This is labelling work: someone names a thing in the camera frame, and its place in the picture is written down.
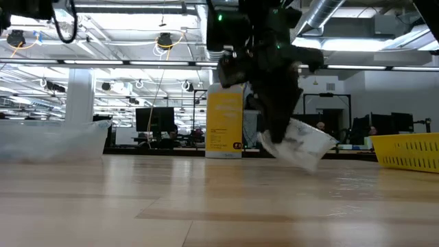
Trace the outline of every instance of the white pillar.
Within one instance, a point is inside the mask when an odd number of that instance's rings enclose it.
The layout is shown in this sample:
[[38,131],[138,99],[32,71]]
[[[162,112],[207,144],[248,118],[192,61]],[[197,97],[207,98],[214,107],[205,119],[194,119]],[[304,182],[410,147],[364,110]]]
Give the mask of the white pillar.
[[82,124],[93,120],[95,78],[92,69],[70,69],[67,88],[66,123]]

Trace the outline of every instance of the wooden table surface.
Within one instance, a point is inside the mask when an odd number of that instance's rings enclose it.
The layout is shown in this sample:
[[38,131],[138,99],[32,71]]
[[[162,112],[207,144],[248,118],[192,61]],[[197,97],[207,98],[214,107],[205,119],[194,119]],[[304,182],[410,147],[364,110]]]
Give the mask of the wooden table surface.
[[0,246],[439,246],[439,174],[330,161],[0,164]]

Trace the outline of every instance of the clear plastic bin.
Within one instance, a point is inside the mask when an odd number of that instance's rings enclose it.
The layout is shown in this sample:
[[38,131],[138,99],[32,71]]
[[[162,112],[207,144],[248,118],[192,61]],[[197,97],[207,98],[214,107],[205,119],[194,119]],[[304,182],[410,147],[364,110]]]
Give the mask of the clear plastic bin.
[[0,163],[59,163],[102,156],[111,121],[0,120]]
[[259,133],[258,138],[271,155],[309,173],[317,170],[319,160],[337,143],[332,136],[296,119],[290,120],[282,143],[273,144],[268,131]]

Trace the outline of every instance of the yellow box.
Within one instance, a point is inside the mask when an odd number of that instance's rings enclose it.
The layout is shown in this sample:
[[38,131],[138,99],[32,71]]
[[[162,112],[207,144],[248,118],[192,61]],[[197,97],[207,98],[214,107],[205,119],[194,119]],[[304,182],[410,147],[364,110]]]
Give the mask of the yellow box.
[[372,137],[380,165],[439,173],[439,133]]

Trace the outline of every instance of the ceiling duct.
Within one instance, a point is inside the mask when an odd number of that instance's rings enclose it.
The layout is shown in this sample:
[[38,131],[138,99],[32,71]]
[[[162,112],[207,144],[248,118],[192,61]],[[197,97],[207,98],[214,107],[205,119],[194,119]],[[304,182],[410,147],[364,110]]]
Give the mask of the ceiling duct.
[[291,41],[297,35],[307,33],[307,35],[321,36],[324,24],[334,15],[346,0],[313,0],[309,10],[302,15],[296,28],[291,32]]

